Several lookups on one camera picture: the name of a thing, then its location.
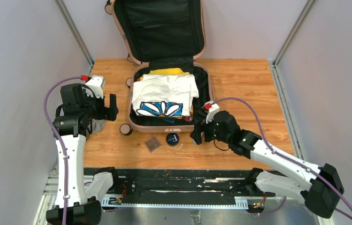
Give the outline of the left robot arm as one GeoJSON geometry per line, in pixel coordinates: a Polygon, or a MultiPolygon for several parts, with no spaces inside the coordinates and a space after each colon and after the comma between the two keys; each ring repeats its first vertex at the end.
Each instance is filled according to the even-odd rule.
{"type": "Polygon", "coordinates": [[[60,89],[64,114],[56,112],[50,122],[58,149],[58,191],[54,208],[46,212],[52,225],[97,225],[101,221],[101,202],[108,192],[117,193],[120,180],[114,167],[100,168],[88,187],[84,184],[83,155],[94,120],[116,120],[116,95],[105,107],[102,84],[68,84],[60,89]]]}

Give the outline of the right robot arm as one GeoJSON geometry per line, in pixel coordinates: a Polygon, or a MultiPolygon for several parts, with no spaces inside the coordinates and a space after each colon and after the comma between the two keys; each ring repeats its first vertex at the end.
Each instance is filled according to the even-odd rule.
{"type": "Polygon", "coordinates": [[[280,194],[304,203],[317,216],[331,218],[344,193],[334,166],[306,162],[266,143],[258,134],[241,129],[227,111],[217,112],[210,122],[195,124],[190,137],[197,145],[211,141],[226,143],[233,153],[264,163],[281,173],[274,175],[263,169],[252,169],[245,182],[249,195],[280,194]]]}

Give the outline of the dark blue garment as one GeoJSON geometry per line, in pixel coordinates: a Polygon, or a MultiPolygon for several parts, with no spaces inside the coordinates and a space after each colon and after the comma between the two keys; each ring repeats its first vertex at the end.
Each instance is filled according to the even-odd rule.
{"type": "Polygon", "coordinates": [[[158,117],[158,119],[171,124],[176,122],[176,118],[158,117]]]}

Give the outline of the red white tie-dye shorts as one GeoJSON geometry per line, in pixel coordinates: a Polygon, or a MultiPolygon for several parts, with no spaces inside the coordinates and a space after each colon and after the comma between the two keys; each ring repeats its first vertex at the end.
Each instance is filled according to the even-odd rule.
{"type": "Polygon", "coordinates": [[[193,120],[193,117],[194,117],[194,108],[191,107],[190,115],[189,116],[183,116],[182,119],[185,120],[185,121],[191,122],[193,120]]]}

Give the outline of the yellow garment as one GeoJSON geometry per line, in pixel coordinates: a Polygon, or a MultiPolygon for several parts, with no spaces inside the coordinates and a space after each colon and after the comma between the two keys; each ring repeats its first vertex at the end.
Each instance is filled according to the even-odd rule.
{"type": "Polygon", "coordinates": [[[155,69],[149,72],[149,75],[189,75],[189,72],[184,72],[181,68],[165,68],[155,69]]]}

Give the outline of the white t-shirt blue print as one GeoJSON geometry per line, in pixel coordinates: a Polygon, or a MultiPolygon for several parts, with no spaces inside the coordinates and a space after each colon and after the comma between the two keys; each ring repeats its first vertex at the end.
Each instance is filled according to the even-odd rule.
{"type": "Polygon", "coordinates": [[[199,97],[192,74],[144,74],[133,84],[131,105],[138,116],[181,119],[192,115],[193,101],[199,97]]]}

